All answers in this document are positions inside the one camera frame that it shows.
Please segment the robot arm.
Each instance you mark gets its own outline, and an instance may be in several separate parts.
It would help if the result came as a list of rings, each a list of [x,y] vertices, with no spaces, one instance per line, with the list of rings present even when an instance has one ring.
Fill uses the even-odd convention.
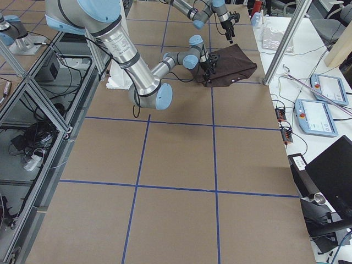
[[[187,69],[201,66],[212,74],[214,57],[204,46],[200,35],[189,39],[185,52],[169,52],[153,69],[149,69],[122,26],[119,1],[46,1],[47,25],[55,30],[83,35],[89,32],[109,50],[120,68],[131,78],[129,98],[134,105],[164,110],[173,97],[172,87],[162,78],[176,65]]]
[[[222,29],[225,33],[220,33],[224,35],[230,44],[233,44],[233,38],[235,37],[234,25],[239,21],[240,14],[237,12],[229,12],[225,1],[202,1],[204,3],[203,10],[198,10],[195,8],[195,2],[190,5],[186,1],[160,1],[163,4],[168,4],[175,7],[181,13],[183,13],[188,19],[190,19],[197,29],[202,29],[207,21],[211,18],[213,14],[219,19]]]

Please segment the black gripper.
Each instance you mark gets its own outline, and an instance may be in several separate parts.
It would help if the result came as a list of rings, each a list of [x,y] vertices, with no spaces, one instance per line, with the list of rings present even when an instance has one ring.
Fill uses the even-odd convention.
[[[202,62],[203,73],[203,84],[204,85],[212,85],[213,84],[213,76],[215,75],[215,67],[217,61],[219,60],[220,55],[218,54],[210,54],[205,62]]]
[[[233,44],[233,38],[235,37],[235,33],[231,19],[222,21],[221,26],[225,30],[226,39],[229,41],[230,44]]]

